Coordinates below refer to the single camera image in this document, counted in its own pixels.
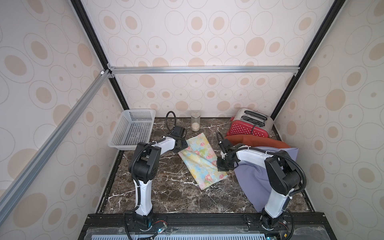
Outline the rust orange skirt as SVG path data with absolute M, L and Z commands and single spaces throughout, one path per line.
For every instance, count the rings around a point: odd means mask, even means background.
M 226 136 L 225 139 L 229 140 L 233 145 L 244 144 L 250 147 L 272 147 L 277 149 L 290 148 L 289 145 L 282 141 L 253 135 L 232 135 Z

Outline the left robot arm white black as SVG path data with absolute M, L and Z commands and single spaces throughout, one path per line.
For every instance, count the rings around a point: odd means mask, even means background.
M 135 149 L 129 172 L 135 184 L 136 201 L 135 207 L 127 213 L 132 214 L 132 222 L 142 230 L 149 230 L 153 225 L 152 182 L 158 172 L 161 155 L 186 149 L 186 132 L 184 127 L 175 126 L 160 140 L 140 142 Z

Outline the floral pastel skirt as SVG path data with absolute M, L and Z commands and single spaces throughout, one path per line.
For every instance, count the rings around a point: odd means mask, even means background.
M 228 177 L 226 172 L 218 171 L 217 155 L 205 134 L 188 139 L 187 144 L 188 147 L 180 151 L 179 156 L 201 190 Z

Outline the lavender purple skirt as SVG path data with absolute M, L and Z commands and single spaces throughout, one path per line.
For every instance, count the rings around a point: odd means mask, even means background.
M 271 187 L 269 181 L 265 160 L 271 155 L 266 152 L 274 153 L 280 149 L 261 147 L 260 151 L 255 151 L 247 145 L 240 145 L 240 148 L 236 152 L 240 162 L 235 169 L 240 187 L 257 211 L 265 210 L 272 217 L 277 217 L 285 210 L 285 204 L 292 199 L 294 192 L 290 190 L 288 195 L 280 194 Z

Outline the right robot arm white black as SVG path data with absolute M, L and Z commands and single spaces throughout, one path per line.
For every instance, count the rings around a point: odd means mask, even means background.
M 273 152 L 244 144 L 233 145 L 227 139 L 219 140 L 219 146 L 222 150 L 222 156 L 217 159 L 220 172 L 232 171 L 239 163 L 249 163 L 266 169 L 272 190 L 262 209 L 260 223 L 265 230 L 273 230 L 292 196 L 301 193 L 306 187 L 307 179 L 303 169 L 284 150 Z

